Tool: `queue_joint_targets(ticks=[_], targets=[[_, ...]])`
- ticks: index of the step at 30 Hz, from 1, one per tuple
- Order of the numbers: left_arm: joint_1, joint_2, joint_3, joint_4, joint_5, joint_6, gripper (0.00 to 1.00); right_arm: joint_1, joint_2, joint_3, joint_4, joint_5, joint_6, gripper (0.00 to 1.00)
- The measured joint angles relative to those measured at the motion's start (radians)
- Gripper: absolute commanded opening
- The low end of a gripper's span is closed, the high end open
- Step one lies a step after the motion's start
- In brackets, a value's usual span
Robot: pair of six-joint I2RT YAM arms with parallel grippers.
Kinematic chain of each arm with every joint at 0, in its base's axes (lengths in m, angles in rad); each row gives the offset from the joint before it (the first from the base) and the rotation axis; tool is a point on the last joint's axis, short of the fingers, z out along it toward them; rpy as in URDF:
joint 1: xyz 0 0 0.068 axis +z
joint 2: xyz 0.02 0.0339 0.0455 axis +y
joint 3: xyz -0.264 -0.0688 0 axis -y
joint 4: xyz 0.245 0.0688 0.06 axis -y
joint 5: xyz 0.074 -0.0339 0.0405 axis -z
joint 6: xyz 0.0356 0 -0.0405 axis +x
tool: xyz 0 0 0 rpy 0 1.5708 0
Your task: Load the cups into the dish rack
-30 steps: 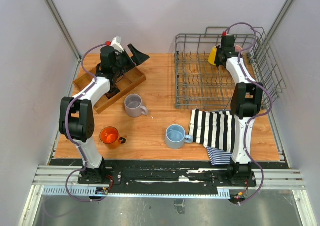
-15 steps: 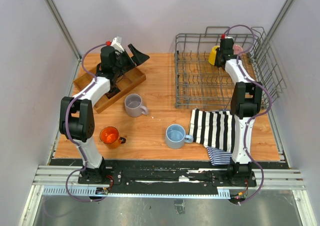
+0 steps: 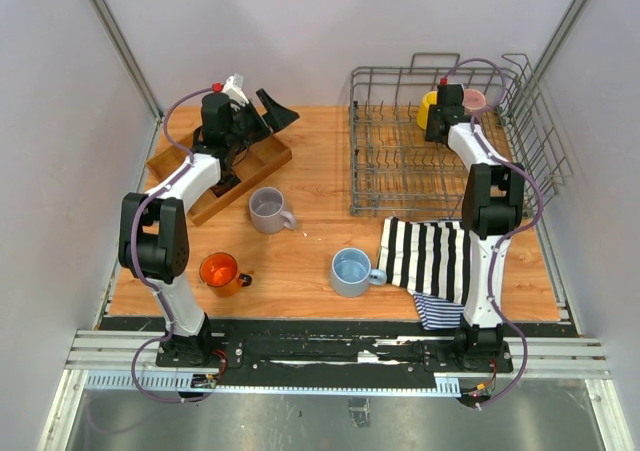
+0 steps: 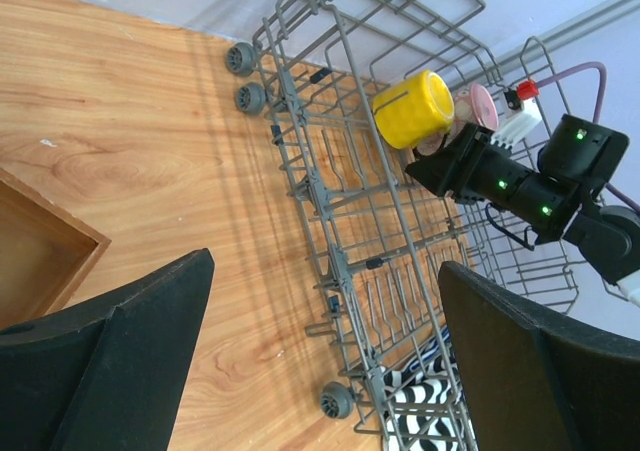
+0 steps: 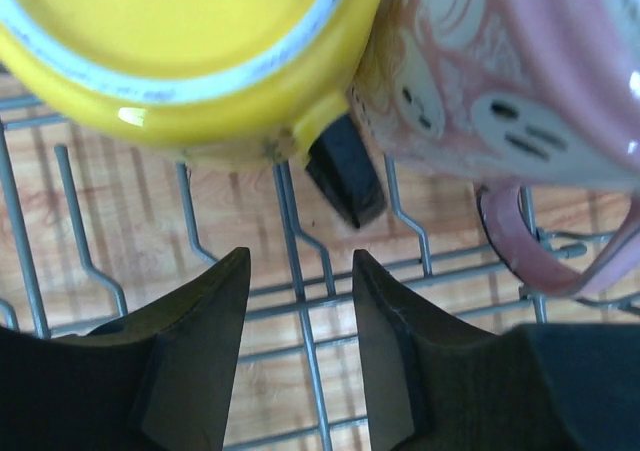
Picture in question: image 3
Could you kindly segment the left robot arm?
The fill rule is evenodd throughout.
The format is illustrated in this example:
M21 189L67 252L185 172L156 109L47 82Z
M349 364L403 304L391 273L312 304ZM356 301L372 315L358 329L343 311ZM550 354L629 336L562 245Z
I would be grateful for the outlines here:
M210 320L186 276L188 211L206 191L231 176L237 156L300 117L263 89L257 92L263 113L237 85L215 84L196 94L201 99L201 124L190 146L175 145L185 152L184 161L150 191L127 194L121 205L119 263L151 290L165 319L160 366L200 367L214 356Z

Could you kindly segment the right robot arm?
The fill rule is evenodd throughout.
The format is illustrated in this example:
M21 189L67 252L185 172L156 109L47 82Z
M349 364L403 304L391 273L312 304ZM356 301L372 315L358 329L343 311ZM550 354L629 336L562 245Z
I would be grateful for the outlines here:
M436 102L428 107L425 140L446 145L468 171L461 218L470 240L469 269L463 273L469 290L451 355L457 366L474 371L504 355L504 267L511 234L522 221L524 178L465 112L463 100L461 84L440 80Z

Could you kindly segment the pink ghost pattern mug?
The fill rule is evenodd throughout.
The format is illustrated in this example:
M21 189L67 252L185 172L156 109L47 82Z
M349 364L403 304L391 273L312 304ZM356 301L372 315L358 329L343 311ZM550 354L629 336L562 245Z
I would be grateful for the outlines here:
M463 92L463 107L465 113L471 115L481 111L487 105L485 95L476 89L465 88Z

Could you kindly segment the yellow enamel mug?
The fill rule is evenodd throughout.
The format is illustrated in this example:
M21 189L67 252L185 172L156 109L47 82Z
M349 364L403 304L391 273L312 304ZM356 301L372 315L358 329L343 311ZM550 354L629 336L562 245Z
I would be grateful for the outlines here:
M422 97L422 101L421 104L419 106L419 110L416 116L416 123L417 125L425 130L427 127L427 122L428 122L428 116L429 116L429 108L432 105L436 105L437 104L437 92L436 91L430 91L428 93L426 93L423 97Z

